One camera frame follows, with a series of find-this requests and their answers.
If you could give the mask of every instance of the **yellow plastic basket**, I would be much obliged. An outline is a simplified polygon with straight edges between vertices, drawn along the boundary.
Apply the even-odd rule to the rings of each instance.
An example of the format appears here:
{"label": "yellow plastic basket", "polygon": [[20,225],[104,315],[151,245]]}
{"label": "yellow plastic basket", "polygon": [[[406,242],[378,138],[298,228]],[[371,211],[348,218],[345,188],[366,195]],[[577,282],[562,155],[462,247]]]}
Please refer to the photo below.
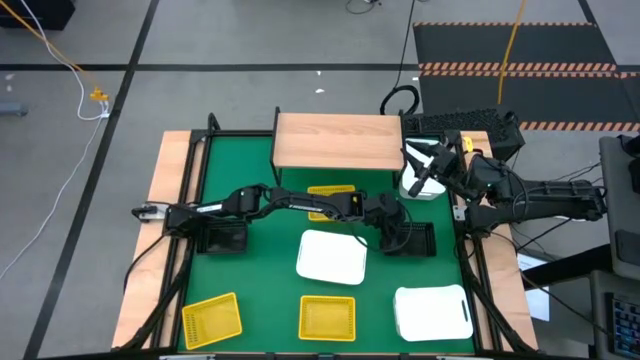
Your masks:
{"label": "yellow plastic basket", "polygon": [[242,323],[235,293],[182,308],[182,324],[187,350],[242,334]]}
{"label": "yellow plastic basket", "polygon": [[302,340],[355,341],[356,299],[341,296],[309,296],[300,298]]}
{"label": "yellow plastic basket", "polygon": [[[356,187],[353,185],[328,185],[328,186],[310,186],[307,189],[307,193],[314,195],[329,196],[341,192],[356,191]],[[328,217],[320,213],[309,213],[309,220],[314,222],[330,222]]]}

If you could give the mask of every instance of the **yellow cable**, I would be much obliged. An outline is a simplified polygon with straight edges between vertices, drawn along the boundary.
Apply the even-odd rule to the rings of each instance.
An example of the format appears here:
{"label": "yellow cable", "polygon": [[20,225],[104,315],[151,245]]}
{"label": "yellow cable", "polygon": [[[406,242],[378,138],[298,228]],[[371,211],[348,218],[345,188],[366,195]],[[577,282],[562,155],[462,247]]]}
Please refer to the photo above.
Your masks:
{"label": "yellow cable", "polygon": [[18,20],[22,25],[24,25],[24,27],[26,27],[29,31],[31,31],[31,33],[33,35],[35,35],[38,39],[42,40],[44,43],[48,44],[49,47],[51,47],[51,49],[58,55],[60,56],[60,58],[62,58],[62,60],[66,61],[69,65],[71,65],[74,69],[78,70],[80,73],[82,73],[85,77],[87,77],[87,79],[89,80],[89,82],[91,82],[91,84],[97,89],[100,90],[100,87],[98,86],[98,83],[95,81],[95,79],[93,78],[93,76],[91,76],[88,72],[84,71],[84,69],[82,69],[80,66],[76,65],[73,61],[69,60],[66,56],[64,56],[60,50],[58,50],[55,46],[53,46],[52,43],[50,43],[47,39],[43,38],[42,35],[40,35],[40,33],[38,33],[36,30],[34,30],[31,25],[29,25],[29,23],[27,23],[26,21],[24,21],[20,15],[16,14],[15,11],[13,11],[13,9],[11,7],[9,7],[9,5],[7,5],[4,0],[0,0],[0,5],[2,5],[3,8],[5,8],[5,10],[7,10],[7,12],[9,14],[11,14],[11,16],[13,16],[16,20]]}
{"label": "yellow cable", "polygon": [[507,62],[509,61],[511,46],[513,46],[513,40],[516,38],[516,32],[518,32],[518,26],[520,26],[520,19],[522,18],[522,13],[524,13],[524,8],[526,6],[527,0],[522,0],[522,2],[520,3],[520,10],[518,10],[518,16],[516,17],[516,22],[515,24],[513,24],[513,29],[511,30],[511,38],[509,38],[507,51],[504,53],[504,59],[502,60],[502,66],[500,67],[500,80],[498,82],[498,105],[502,103],[502,83],[504,81],[505,70],[507,70]]}

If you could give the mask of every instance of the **white cable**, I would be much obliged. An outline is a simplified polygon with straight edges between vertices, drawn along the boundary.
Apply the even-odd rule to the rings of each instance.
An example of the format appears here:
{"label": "white cable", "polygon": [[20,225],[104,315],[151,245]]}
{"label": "white cable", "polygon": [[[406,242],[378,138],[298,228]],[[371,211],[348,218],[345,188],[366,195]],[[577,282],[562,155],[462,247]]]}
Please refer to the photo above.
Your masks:
{"label": "white cable", "polygon": [[80,85],[80,103],[78,104],[78,111],[77,111],[78,118],[80,120],[84,120],[84,121],[94,121],[94,120],[102,119],[102,116],[104,115],[104,113],[109,111],[108,103],[107,103],[107,109],[106,110],[103,109],[102,113],[100,115],[98,115],[98,116],[94,116],[94,117],[91,117],[91,118],[86,118],[86,117],[80,115],[80,108],[82,108],[82,103],[84,102],[84,85],[82,85],[82,81],[80,80],[80,77],[78,76],[78,73],[76,72],[76,69],[74,69],[73,66],[67,64],[66,62],[62,61],[59,57],[56,56],[56,54],[53,53],[53,51],[51,50],[51,47],[49,47],[49,42],[47,40],[47,35],[45,35],[44,30],[42,29],[42,26],[40,25],[40,21],[38,21],[38,18],[33,14],[33,12],[31,11],[31,8],[29,8],[29,5],[27,5],[26,1],[25,0],[20,0],[20,1],[22,2],[22,5],[27,10],[27,12],[29,13],[29,15],[31,16],[33,21],[38,26],[38,30],[40,30],[40,35],[42,35],[42,38],[45,39],[44,44],[47,46],[47,51],[49,51],[49,54],[51,54],[51,56],[57,62],[59,62],[60,64],[66,66],[66,67],[68,67],[69,70],[71,70],[73,72],[73,76],[76,77],[76,80],[78,81],[78,85]]}
{"label": "white cable", "polygon": [[[106,110],[106,105],[101,102],[100,106],[102,107],[103,115],[105,115],[104,112]],[[58,191],[58,195],[56,196],[56,200],[53,203],[53,207],[51,208],[51,211],[49,212],[49,215],[47,215],[47,217],[42,222],[42,225],[40,225],[40,229],[38,229],[38,232],[36,233],[36,236],[34,236],[33,239],[31,239],[31,241],[29,241],[29,243],[27,243],[27,245],[25,247],[23,247],[22,250],[20,250],[18,255],[16,255],[16,257],[2,271],[2,273],[0,274],[0,280],[2,280],[2,278],[9,271],[9,269],[11,269],[11,267],[18,261],[18,259],[20,259],[20,257],[22,257],[22,254],[24,254],[24,252],[27,251],[27,249],[36,240],[38,240],[38,237],[40,237],[40,234],[42,234],[42,230],[44,230],[45,226],[47,226],[47,223],[49,223],[49,220],[51,219],[51,217],[53,216],[53,213],[56,211],[56,208],[58,207],[58,203],[60,202],[60,197],[62,196],[62,192],[64,192],[64,189],[71,182],[71,179],[73,179],[73,177],[75,176],[76,172],[78,172],[78,169],[80,168],[80,165],[82,165],[82,162],[84,161],[85,157],[87,156],[87,152],[89,151],[89,146],[91,146],[91,143],[93,142],[93,139],[95,139],[96,134],[98,133],[98,129],[100,129],[100,124],[102,123],[102,119],[106,118],[106,117],[107,116],[105,115],[105,116],[102,116],[102,117],[100,117],[98,119],[98,124],[96,125],[95,130],[93,130],[93,134],[91,134],[91,138],[89,138],[89,142],[84,147],[84,152],[82,153],[82,157],[80,158],[80,161],[78,161],[76,166],[73,168],[73,171],[71,172],[71,175],[69,175],[69,177],[64,182],[64,184],[62,184],[62,187],[60,188],[60,191]]]}
{"label": "white cable", "polygon": [[[36,23],[36,25],[38,26],[38,29],[40,30],[40,34],[42,35],[42,38],[46,40],[47,36],[45,35],[44,30],[42,29],[42,26],[40,25],[40,22],[38,21],[38,18],[36,18],[36,16],[33,14],[31,9],[27,5],[27,3],[24,0],[21,0],[21,1],[22,1],[22,5],[24,5],[25,9],[29,13],[29,15],[31,16],[33,21]],[[49,220],[51,219],[51,217],[53,216],[53,214],[55,213],[55,211],[56,211],[56,209],[58,207],[58,203],[60,202],[60,197],[62,197],[62,193],[64,192],[64,190],[67,188],[67,185],[69,185],[69,183],[71,182],[73,177],[78,172],[78,169],[80,168],[80,165],[82,165],[82,163],[84,162],[84,159],[87,157],[87,152],[89,151],[89,147],[93,143],[93,140],[95,139],[96,134],[98,134],[98,130],[100,129],[100,125],[102,124],[102,119],[106,119],[106,118],[109,117],[109,102],[108,101],[100,101],[99,102],[100,103],[100,108],[101,108],[100,115],[94,116],[94,117],[91,117],[91,118],[86,118],[86,117],[80,115],[80,109],[82,108],[82,103],[84,102],[84,85],[82,85],[82,81],[80,80],[80,77],[78,76],[78,74],[77,74],[76,70],[73,68],[73,66],[71,66],[71,65],[67,64],[66,62],[62,61],[61,59],[59,59],[53,53],[53,51],[51,51],[51,48],[49,47],[49,43],[47,41],[45,41],[44,43],[47,46],[47,50],[49,51],[49,54],[51,54],[51,56],[57,62],[59,62],[60,64],[66,66],[66,67],[68,67],[69,70],[71,70],[73,72],[73,76],[75,76],[76,80],[78,81],[78,85],[80,85],[80,103],[78,104],[78,110],[77,110],[78,118],[80,120],[84,120],[84,121],[98,120],[98,123],[96,125],[96,128],[93,130],[93,134],[91,134],[91,137],[89,138],[89,141],[87,142],[87,145],[84,147],[84,151],[82,152],[82,157],[80,157],[80,161],[78,161],[76,166],[73,168],[73,171],[71,172],[71,175],[69,175],[69,177],[64,182],[64,184],[62,184],[62,187],[60,188],[60,190],[58,191],[58,195],[56,196],[56,200],[53,203],[53,207],[51,208],[51,211],[49,212],[47,217],[42,222],[42,225],[40,225],[40,228],[38,229],[38,232],[33,237],[33,239],[31,239],[31,241],[29,241],[27,243],[27,245],[25,247],[23,247],[22,250],[20,250],[18,255],[16,255],[16,257],[13,260],[11,260],[9,265],[7,265],[7,267],[2,271],[2,273],[0,273],[0,281],[4,278],[4,276],[7,274],[9,269],[11,269],[11,267],[13,267],[13,265],[22,257],[22,255],[27,251],[27,249],[29,249],[29,247],[31,247],[31,245],[33,245],[33,243],[35,243],[36,240],[38,240],[38,238],[42,234],[42,231],[47,226],[47,224],[49,223]]]}

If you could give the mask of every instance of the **black metal frame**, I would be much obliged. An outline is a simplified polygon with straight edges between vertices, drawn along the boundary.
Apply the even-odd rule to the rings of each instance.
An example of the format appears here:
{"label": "black metal frame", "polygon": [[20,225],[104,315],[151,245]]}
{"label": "black metal frame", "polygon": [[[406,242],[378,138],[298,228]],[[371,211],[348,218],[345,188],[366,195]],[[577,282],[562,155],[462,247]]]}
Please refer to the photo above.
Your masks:
{"label": "black metal frame", "polygon": [[[210,115],[210,121],[209,121],[209,126],[207,130],[193,130],[191,137],[191,142],[189,144],[189,151],[187,152],[187,161],[191,162],[191,164],[185,164],[185,172],[183,174],[183,184],[181,186],[182,188],[188,188],[188,184],[191,181],[191,172],[193,170],[193,160],[194,160],[194,154],[195,154],[195,147],[197,142],[199,142],[202,138],[204,138],[205,141],[205,149],[204,149],[204,153],[203,153],[203,157],[202,157],[202,163],[200,165],[200,172],[199,172],[199,179],[198,179],[198,185],[197,185],[197,191],[196,191],[196,197],[195,197],[195,201],[196,202],[201,202],[202,201],[202,192],[203,192],[203,188],[204,188],[204,178],[206,176],[206,171],[207,171],[207,166],[208,166],[208,159],[209,159],[209,154],[211,152],[211,146],[212,146],[212,142],[216,137],[227,137],[227,136],[233,136],[233,137],[238,137],[238,136],[247,136],[247,137],[266,137],[266,136],[274,136],[275,135],[275,130],[277,128],[277,118],[278,118],[278,114],[280,113],[280,108],[276,108],[275,111],[275,119],[274,119],[274,129],[272,131],[269,130],[221,130],[219,125],[217,124],[217,121],[212,122],[211,121],[211,116]],[[403,134],[403,147],[404,147],[404,138],[405,138],[405,133],[404,133],[404,125],[402,126],[402,134]],[[445,135],[444,132],[441,131],[435,131],[435,132],[424,132],[422,134],[412,134],[413,137],[431,137],[431,138],[437,138],[439,141],[444,141],[445,140]],[[278,174],[277,169],[275,168],[274,164],[273,164],[273,146],[271,149],[272,153],[271,153],[271,157],[270,157],[270,161],[271,161],[271,168],[274,174],[274,177],[276,178],[276,181],[278,181],[278,176],[281,176],[281,172],[280,174]],[[460,144],[456,145],[456,151],[461,152],[462,151],[462,147]],[[393,183],[394,185],[397,184],[397,182],[395,181],[398,178],[397,173],[393,172]],[[449,203],[450,205],[455,204],[455,195],[451,192],[447,192],[448,194],[448,198],[449,198]],[[459,242],[462,240],[462,235],[456,231],[456,242]],[[462,259],[467,258],[467,254],[466,254],[466,250],[464,249],[464,246],[461,247],[460,251],[460,256]],[[168,269],[173,269],[173,264],[175,263],[175,257],[176,257],[176,251],[170,252],[169,256],[171,257],[170,259],[168,259],[168,263],[171,263],[171,266],[167,266],[167,268],[165,268],[165,277],[168,277],[167,275],[167,270]],[[476,254],[482,254],[482,250],[480,250],[480,252],[478,252],[478,250],[476,249]],[[486,271],[486,265],[484,262],[484,258],[481,258],[482,261],[479,261],[478,264],[478,269],[481,269],[481,271],[486,275],[487,271]],[[467,302],[469,304],[470,307],[470,311],[474,314],[474,316],[472,316],[472,321],[473,321],[473,326],[474,326],[474,334],[472,336],[472,341],[473,341],[473,345],[474,345],[474,349],[476,350],[476,352],[478,350],[482,349],[482,343],[481,343],[481,336],[480,336],[480,330],[479,330],[479,326],[478,326],[478,319],[477,319],[477,311],[476,311],[476,304],[475,304],[475,300],[473,297],[473,292],[471,291],[469,282],[467,279],[463,277],[463,288],[465,289],[465,293],[467,293]],[[484,283],[483,280],[483,284],[486,284],[488,293],[490,294],[490,284],[488,283],[488,276],[486,276],[486,280],[487,283]],[[185,301],[185,296],[186,296],[186,291],[185,288],[187,288],[187,284],[185,284],[184,288],[180,291],[179,295],[178,295],[178,303],[177,303],[177,308],[181,308],[182,306],[184,306],[184,301]],[[179,338],[179,334],[180,334],[180,314],[179,312],[176,312],[176,316],[174,317],[174,324],[173,324],[173,328],[171,331],[171,347],[177,347],[178,344],[178,338]]]}
{"label": "black metal frame", "polygon": [[[194,166],[194,158],[196,147],[198,143],[204,140],[204,151],[202,156],[202,162],[200,164],[200,172],[198,174],[198,182],[195,194],[195,201],[201,202],[204,190],[204,179],[206,177],[206,172],[209,164],[209,154],[211,153],[211,146],[213,140],[216,137],[269,137],[273,136],[273,131],[271,130],[221,130],[220,126],[215,119],[213,114],[209,115],[208,128],[205,130],[192,130],[192,135],[189,142],[189,149],[187,151],[187,163],[185,164],[185,170],[182,177],[182,184],[180,190],[180,198],[182,201],[185,201],[187,196],[187,190],[189,184],[191,182],[191,173]],[[437,137],[440,141],[445,139],[444,132],[425,132],[424,134],[410,134],[415,137]],[[461,144],[455,145],[456,151],[462,153]],[[456,204],[455,195],[448,191],[448,199],[450,205]],[[455,229],[456,234],[456,250],[457,255],[461,259],[461,261],[467,261],[467,252],[465,249],[465,239],[464,235],[460,232],[460,229]],[[479,271],[479,275],[482,279],[482,285],[487,291],[487,294],[491,296],[491,286],[489,283],[489,277],[487,273],[486,262],[484,258],[484,253],[482,250],[482,241],[476,239],[476,243],[474,243],[475,247],[475,255],[478,261],[477,267]],[[175,246],[170,247],[170,252],[167,259],[167,265],[165,267],[165,274],[163,277],[163,285],[165,281],[170,280],[171,274],[173,274],[173,267],[176,261],[176,255],[178,253],[178,241],[177,239],[172,239],[172,244],[175,243]],[[195,252],[194,246],[187,246],[185,249],[185,259],[188,259],[189,264],[187,265],[187,271],[191,269],[191,261],[193,258],[193,254]],[[465,292],[467,294],[467,302],[469,304],[470,311],[472,312],[472,321],[474,326],[474,333],[472,336],[472,341],[475,349],[475,355],[468,356],[469,358],[477,357],[477,356],[485,356],[491,357],[493,359],[531,359],[531,360],[572,360],[579,358],[571,358],[571,357],[559,357],[559,356],[547,356],[543,354],[528,354],[528,353],[513,353],[513,352],[503,352],[503,351],[495,351],[495,350],[485,350],[482,347],[482,340],[480,334],[480,328],[478,326],[478,316],[477,316],[477,308],[474,299],[473,291],[471,291],[471,287],[469,285],[469,279],[465,277],[465,272],[461,271],[462,275],[462,284]],[[177,304],[176,308],[181,308],[184,306],[185,297],[186,297],[186,289],[188,288],[188,278],[185,281],[183,288],[177,295]],[[110,352],[110,353],[97,353],[97,354],[83,354],[83,355],[74,355],[74,356],[66,356],[66,357],[58,357],[51,358],[53,359],[70,359],[70,360],[114,360],[114,359],[158,359],[160,356],[177,354],[177,344],[180,336],[180,327],[181,327],[181,318],[180,312],[177,311],[176,316],[174,317],[174,321],[172,324],[171,331],[171,343],[169,347],[160,348],[158,345],[154,345],[151,343],[150,349],[143,350],[127,350],[120,352]],[[490,317],[487,318],[489,322],[490,328],[495,327],[493,321]],[[162,330],[163,321],[161,321],[155,329],[155,333],[153,334],[152,341],[154,339],[156,342],[159,342],[159,335]],[[492,340],[494,346],[497,344],[501,344],[501,337],[495,336],[494,331],[492,330]],[[419,354],[408,354],[408,353],[400,353],[400,354],[280,354],[280,353],[221,353],[215,354],[215,359],[229,359],[229,360],[258,360],[258,359],[267,359],[267,360],[275,360],[275,359],[309,359],[309,360],[364,360],[364,359],[372,359],[372,360],[413,360],[413,359],[429,359],[436,360],[440,359],[441,356],[436,355],[419,355]]]}

